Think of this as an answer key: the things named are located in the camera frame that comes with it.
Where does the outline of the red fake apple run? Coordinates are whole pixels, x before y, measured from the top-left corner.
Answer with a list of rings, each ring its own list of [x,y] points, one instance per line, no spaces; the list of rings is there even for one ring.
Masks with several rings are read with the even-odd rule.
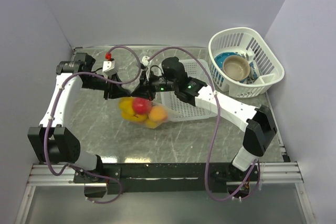
[[[152,109],[152,102],[143,98],[134,98],[132,103],[133,110],[136,114],[148,114]]]

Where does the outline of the polka dot zip bag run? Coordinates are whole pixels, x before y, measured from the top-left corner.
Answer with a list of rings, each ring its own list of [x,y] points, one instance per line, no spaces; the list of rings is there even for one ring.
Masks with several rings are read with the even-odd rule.
[[[138,97],[120,98],[118,107],[124,120],[155,129],[181,114],[156,102]]]

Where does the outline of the yellow fake lemon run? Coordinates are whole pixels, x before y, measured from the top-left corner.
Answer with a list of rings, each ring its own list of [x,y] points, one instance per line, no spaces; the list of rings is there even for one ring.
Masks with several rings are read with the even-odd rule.
[[[125,97],[119,100],[119,109],[129,115],[134,115],[134,110],[132,107],[133,97]]]

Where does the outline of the orange fake peach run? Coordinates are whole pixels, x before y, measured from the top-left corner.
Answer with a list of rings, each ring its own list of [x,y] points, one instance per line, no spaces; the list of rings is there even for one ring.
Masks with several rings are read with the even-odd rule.
[[[155,105],[149,112],[148,118],[153,122],[162,122],[168,118],[168,113],[164,107]]]

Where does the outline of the yellow fake banana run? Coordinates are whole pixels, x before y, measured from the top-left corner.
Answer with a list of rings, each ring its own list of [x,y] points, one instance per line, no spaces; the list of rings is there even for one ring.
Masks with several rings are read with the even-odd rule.
[[[121,112],[121,117],[125,120],[128,120],[130,122],[136,122],[136,123],[144,122],[148,118],[146,114],[145,115],[140,115],[140,114],[132,115],[132,114],[127,114],[125,112]]]

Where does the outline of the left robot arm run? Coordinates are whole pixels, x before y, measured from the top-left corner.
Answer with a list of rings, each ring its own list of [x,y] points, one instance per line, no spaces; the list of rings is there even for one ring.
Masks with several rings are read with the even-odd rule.
[[[101,157],[84,151],[68,129],[77,95],[81,88],[103,91],[105,99],[130,95],[121,86],[117,63],[110,54],[102,64],[102,74],[92,71],[95,62],[87,53],[77,53],[73,61],[59,63],[49,107],[39,125],[30,127],[27,133],[40,162],[66,163],[86,170],[85,176],[92,183],[98,183],[104,177]]]

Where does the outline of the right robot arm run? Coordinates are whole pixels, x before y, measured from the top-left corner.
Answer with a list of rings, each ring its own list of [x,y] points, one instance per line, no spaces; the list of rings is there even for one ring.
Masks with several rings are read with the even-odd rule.
[[[149,58],[144,56],[140,83],[132,96],[153,100],[158,92],[172,91],[180,101],[216,113],[239,127],[245,133],[243,145],[233,158],[229,173],[233,180],[242,181],[250,164],[264,155],[277,133],[270,108],[241,103],[215,91],[211,84],[189,77],[177,57],[164,59],[161,69],[162,74],[156,76]]]

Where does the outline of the flat white perforated basket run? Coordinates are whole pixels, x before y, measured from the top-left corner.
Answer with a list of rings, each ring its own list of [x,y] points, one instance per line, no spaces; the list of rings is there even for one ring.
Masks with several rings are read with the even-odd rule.
[[[210,70],[205,60],[169,57],[162,61],[160,67],[163,75],[177,85],[172,91],[160,93],[162,105],[173,113],[170,121],[203,120],[216,116],[214,112],[195,106],[195,97],[201,87],[212,83],[208,78]]]

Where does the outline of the blue plate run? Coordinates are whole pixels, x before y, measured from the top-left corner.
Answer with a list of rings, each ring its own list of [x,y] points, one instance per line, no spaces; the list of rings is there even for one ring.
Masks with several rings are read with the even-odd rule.
[[[236,53],[235,52],[223,52],[223,53],[221,53],[221,54],[219,54],[219,55],[217,55],[216,57],[215,57],[215,63],[216,63],[216,65],[220,68],[220,70],[223,72],[224,71],[224,68],[223,68],[223,65],[224,65],[224,61],[228,58],[228,57],[230,57],[230,56],[234,56],[234,55],[236,55]]]

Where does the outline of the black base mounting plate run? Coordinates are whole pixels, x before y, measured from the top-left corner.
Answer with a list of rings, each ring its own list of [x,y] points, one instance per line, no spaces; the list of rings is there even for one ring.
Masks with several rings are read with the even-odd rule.
[[[101,198],[123,193],[204,191],[233,193],[243,184],[236,197],[246,197],[249,184],[260,178],[256,166],[242,172],[230,163],[124,163],[104,164],[102,174],[75,172],[74,183],[85,185],[85,195]]]

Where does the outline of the beige bowl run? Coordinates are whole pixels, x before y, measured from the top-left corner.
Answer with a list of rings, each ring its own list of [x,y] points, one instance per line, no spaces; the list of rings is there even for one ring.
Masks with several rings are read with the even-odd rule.
[[[248,61],[238,55],[230,56],[224,61],[224,74],[234,81],[243,83],[250,74]]]

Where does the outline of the white oval dish basket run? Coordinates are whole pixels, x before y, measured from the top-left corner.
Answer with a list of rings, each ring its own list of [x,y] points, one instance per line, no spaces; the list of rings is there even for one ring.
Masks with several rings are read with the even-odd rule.
[[[279,60],[251,28],[217,32],[208,43],[208,55],[212,80],[231,97],[256,97],[285,76]]]

